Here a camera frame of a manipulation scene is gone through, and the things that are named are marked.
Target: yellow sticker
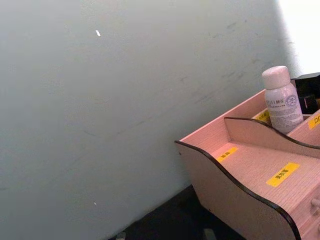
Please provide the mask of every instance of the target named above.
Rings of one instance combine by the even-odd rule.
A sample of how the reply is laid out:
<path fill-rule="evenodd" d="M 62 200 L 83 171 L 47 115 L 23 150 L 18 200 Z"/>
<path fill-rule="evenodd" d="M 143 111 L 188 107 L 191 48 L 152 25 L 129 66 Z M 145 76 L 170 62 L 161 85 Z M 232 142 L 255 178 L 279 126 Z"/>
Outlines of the yellow sticker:
<path fill-rule="evenodd" d="M 229 157 L 231 154 L 233 154 L 235 151 L 237 151 L 236 147 L 230 148 L 228 151 L 226 151 L 224 154 L 219 156 L 216 160 L 221 163 L 223 160 L 225 160 L 227 157 Z"/>
<path fill-rule="evenodd" d="M 272 187 L 278 187 L 287 177 L 289 177 L 300 165 L 289 162 L 280 171 L 278 171 L 266 184 Z"/>
<path fill-rule="evenodd" d="M 320 124 L 320 114 L 318 114 L 317 116 L 313 117 L 309 122 L 309 129 L 313 129 L 315 128 L 318 124 Z"/>
<path fill-rule="evenodd" d="M 265 123 L 269 123 L 270 122 L 270 115 L 269 115 L 269 111 L 266 109 L 263 113 L 261 113 L 259 116 L 257 116 L 255 119 L 265 122 Z"/>

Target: dark floor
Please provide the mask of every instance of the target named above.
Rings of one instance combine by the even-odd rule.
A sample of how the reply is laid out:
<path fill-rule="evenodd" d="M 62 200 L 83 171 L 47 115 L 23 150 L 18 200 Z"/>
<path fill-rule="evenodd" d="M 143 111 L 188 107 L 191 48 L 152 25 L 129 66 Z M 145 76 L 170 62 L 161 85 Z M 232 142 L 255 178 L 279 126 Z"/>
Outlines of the dark floor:
<path fill-rule="evenodd" d="M 204 229 L 212 229 L 217 240 L 245 240 L 203 208 L 190 186 L 130 225 L 125 240 L 203 240 Z"/>

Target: wooden organizer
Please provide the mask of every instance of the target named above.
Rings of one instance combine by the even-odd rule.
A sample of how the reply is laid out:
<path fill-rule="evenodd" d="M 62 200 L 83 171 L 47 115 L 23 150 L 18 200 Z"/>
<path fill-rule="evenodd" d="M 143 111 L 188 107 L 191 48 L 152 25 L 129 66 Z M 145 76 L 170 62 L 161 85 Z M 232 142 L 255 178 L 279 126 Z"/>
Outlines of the wooden organizer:
<path fill-rule="evenodd" d="M 175 143 L 201 204 L 244 238 L 320 240 L 320 111 L 285 135 L 252 119 L 264 94 Z"/>

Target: white bottle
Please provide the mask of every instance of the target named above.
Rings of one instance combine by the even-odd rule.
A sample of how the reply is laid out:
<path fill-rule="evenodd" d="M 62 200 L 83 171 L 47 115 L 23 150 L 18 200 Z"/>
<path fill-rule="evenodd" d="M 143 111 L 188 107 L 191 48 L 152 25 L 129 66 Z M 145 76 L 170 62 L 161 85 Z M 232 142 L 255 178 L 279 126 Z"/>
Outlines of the white bottle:
<path fill-rule="evenodd" d="M 304 118 L 296 88 L 291 84 L 286 66 L 274 66 L 262 73 L 265 103 L 269 110 L 272 126 L 287 134 Z"/>

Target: white wall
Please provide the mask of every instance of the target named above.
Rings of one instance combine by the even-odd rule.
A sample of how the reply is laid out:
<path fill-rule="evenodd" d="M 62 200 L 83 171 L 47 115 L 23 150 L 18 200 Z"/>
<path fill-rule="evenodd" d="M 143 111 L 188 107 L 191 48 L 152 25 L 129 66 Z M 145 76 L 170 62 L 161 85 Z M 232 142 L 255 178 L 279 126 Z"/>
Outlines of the white wall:
<path fill-rule="evenodd" d="M 174 140 L 286 64 L 271 2 L 3 0 L 1 239 L 100 240 L 188 186 Z"/>

